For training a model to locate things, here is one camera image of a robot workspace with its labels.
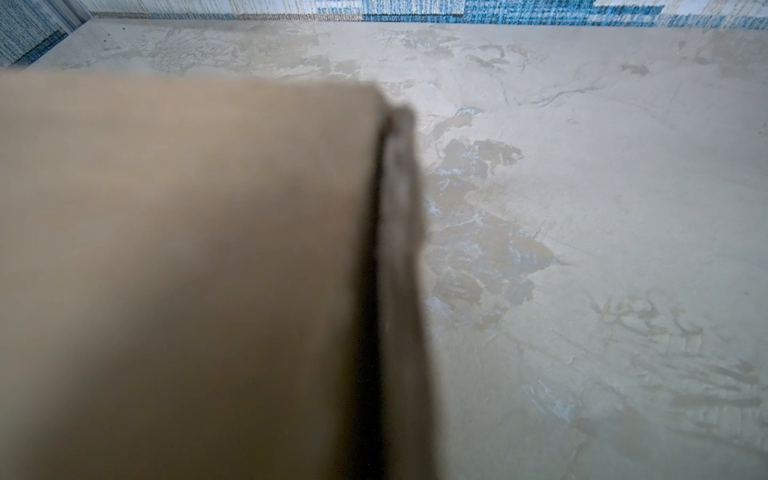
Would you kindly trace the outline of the brown cardboard box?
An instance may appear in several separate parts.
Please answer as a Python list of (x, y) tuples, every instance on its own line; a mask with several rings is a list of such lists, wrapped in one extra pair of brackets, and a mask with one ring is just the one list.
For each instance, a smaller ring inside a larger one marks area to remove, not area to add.
[(1, 75), (5, 479), (435, 479), (413, 111)]

